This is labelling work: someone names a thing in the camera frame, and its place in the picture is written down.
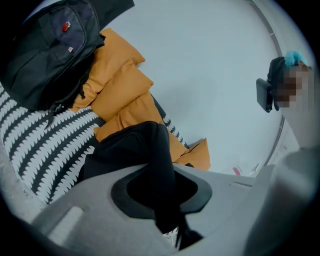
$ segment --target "phone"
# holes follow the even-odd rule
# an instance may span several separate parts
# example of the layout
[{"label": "phone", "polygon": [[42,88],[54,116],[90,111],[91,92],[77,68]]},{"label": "phone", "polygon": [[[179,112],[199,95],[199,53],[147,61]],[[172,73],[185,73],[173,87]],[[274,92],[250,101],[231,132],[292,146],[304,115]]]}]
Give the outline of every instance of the phone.
[{"label": "phone", "polygon": [[273,96],[271,90],[271,84],[261,78],[256,80],[256,101],[269,113],[272,110]]}]

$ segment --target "orange puffer jacket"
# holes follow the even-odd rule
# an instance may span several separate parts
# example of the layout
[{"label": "orange puffer jacket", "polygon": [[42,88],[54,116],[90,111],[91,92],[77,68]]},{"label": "orange puffer jacket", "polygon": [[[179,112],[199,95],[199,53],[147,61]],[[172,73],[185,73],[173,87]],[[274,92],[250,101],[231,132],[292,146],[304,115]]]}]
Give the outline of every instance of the orange puffer jacket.
[{"label": "orange puffer jacket", "polygon": [[[77,111],[91,104],[92,110],[106,124],[94,129],[100,142],[126,127],[145,121],[164,122],[149,92],[154,84],[136,66],[144,57],[111,28],[101,32],[104,46],[94,53],[95,60],[88,81],[83,86],[85,98],[78,95],[71,110]],[[173,162],[192,164],[200,170],[210,168],[207,139],[187,149],[171,133],[170,154]]]}]

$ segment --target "white wall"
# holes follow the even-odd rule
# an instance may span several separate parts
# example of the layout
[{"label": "white wall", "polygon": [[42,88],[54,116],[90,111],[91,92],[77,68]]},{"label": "white wall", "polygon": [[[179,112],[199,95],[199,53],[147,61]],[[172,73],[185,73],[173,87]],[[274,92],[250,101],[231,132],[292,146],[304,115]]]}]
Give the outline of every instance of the white wall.
[{"label": "white wall", "polygon": [[291,17],[273,0],[252,0],[269,22],[279,43],[282,55],[288,51],[300,51],[312,67],[315,56],[308,41]]},{"label": "white wall", "polygon": [[186,142],[208,138],[216,172],[264,161],[281,114],[256,102],[256,79],[277,57],[257,13],[244,0],[134,2],[108,27],[146,58],[140,70]]}]

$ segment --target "red logo patch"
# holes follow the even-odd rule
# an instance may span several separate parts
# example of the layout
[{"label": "red logo patch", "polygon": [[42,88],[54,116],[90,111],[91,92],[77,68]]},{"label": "red logo patch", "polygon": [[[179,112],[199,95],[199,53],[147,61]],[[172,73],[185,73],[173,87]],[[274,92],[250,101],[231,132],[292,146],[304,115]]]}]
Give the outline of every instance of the red logo patch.
[{"label": "red logo patch", "polygon": [[62,26],[62,32],[66,32],[70,28],[70,22],[67,21],[66,23],[63,24]]}]

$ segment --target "teal hair clip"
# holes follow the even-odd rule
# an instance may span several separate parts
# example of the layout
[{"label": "teal hair clip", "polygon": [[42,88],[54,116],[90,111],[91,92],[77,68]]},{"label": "teal hair clip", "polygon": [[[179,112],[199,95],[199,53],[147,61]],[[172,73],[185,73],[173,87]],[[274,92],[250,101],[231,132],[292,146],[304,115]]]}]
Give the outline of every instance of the teal hair clip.
[{"label": "teal hair clip", "polygon": [[298,61],[302,61],[308,66],[306,58],[302,56],[300,51],[288,51],[284,56],[284,61],[286,67],[296,66]]}]

